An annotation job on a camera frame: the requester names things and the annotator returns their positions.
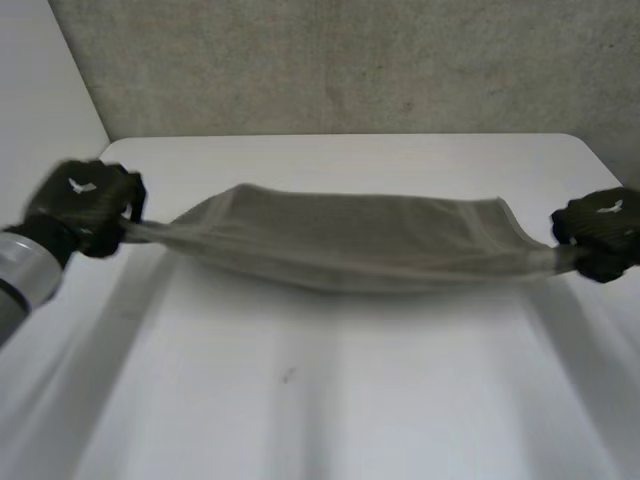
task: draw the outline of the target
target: white logo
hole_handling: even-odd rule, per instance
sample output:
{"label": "white logo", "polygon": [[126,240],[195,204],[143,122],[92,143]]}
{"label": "white logo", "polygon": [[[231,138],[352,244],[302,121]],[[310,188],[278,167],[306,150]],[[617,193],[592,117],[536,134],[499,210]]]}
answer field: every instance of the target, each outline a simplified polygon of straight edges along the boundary
{"label": "white logo", "polygon": [[613,207],[601,208],[598,213],[618,213],[622,210],[622,200],[618,200]]}
{"label": "white logo", "polygon": [[71,185],[71,188],[73,188],[73,191],[76,192],[78,195],[80,195],[81,193],[90,192],[91,190],[95,190],[96,188],[98,188],[93,183],[80,185],[73,178],[69,179],[69,185]]}

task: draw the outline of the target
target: table surface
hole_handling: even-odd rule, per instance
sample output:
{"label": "table surface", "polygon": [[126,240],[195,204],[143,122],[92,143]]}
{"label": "table surface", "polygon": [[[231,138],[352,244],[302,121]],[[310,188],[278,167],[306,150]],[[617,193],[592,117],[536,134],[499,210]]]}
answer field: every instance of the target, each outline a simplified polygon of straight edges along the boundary
{"label": "table surface", "polygon": [[[241,182],[500,196],[534,238],[618,182],[566,135],[128,139],[146,216]],[[314,294],[159,246],[76,259],[0,355],[2,478],[617,479],[640,472],[638,273]]]}

